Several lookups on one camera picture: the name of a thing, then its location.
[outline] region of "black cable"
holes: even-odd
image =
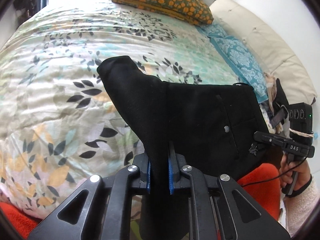
[[[272,181],[272,180],[274,180],[274,179],[278,179],[278,178],[280,178],[282,175],[288,173],[289,171],[292,171],[292,170],[294,170],[295,168],[298,168],[301,164],[304,163],[304,161],[305,161],[306,159],[307,159],[307,157],[305,157],[299,164],[297,164],[296,166],[294,166],[294,167],[291,168],[291,169],[288,169],[286,172],[280,174],[279,176],[276,176],[276,177],[274,177],[274,178],[272,178],[272,179],[266,179],[266,180],[261,180],[261,181],[256,181],[256,182],[251,182],[251,183],[248,183],[248,184],[244,184],[244,185],[242,185],[241,187],[246,187],[246,186],[249,186],[249,185],[259,184],[259,183],[263,183],[263,182]]]

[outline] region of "white wall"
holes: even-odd
[[[5,12],[0,20],[0,48],[14,34],[18,27],[18,18],[13,4]]]
[[[214,0],[204,0],[211,5]],[[302,0],[234,0],[273,28],[307,69],[319,95],[313,105],[313,130],[320,134],[320,28]],[[315,157],[309,160],[320,185],[320,143],[314,140]]]

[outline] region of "person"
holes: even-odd
[[[287,164],[287,155],[284,154],[281,160],[279,175],[298,164],[299,162]],[[279,218],[279,222],[286,228],[291,237],[294,236],[302,226],[320,199],[320,192],[316,186],[316,182],[312,179],[308,162],[304,161],[300,166],[293,169],[293,171],[298,172],[298,179],[293,188],[292,195],[283,198],[284,207],[282,207],[283,212]],[[292,171],[289,171],[280,177],[281,187],[292,183],[291,176]]]

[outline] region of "mattress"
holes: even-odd
[[[122,55],[167,82],[238,82],[188,23],[110,0],[48,6],[0,50],[0,201],[43,219],[92,174],[144,152],[96,71]]]

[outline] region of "silver bolt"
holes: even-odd
[[[99,175],[92,175],[90,177],[90,181],[93,182],[93,183],[96,183],[100,180],[100,176]]]
[[[182,169],[183,169],[184,171],[192,171],[192,167],[191,167],[190,165],[184,165],[184,166],[182,167]]]
[[[128,167],[128,171],[130,171],[130,172],[136,171],[137,169],[138,169],[138,167],[136,165],[130,165]]]
[[[227,174],[222,174],[222,175],[220,176],[220,179],[223,180],[223,181],[229,181],[229,180],[230,180],[230,177],[229,177],[229,175],[227,175]]]

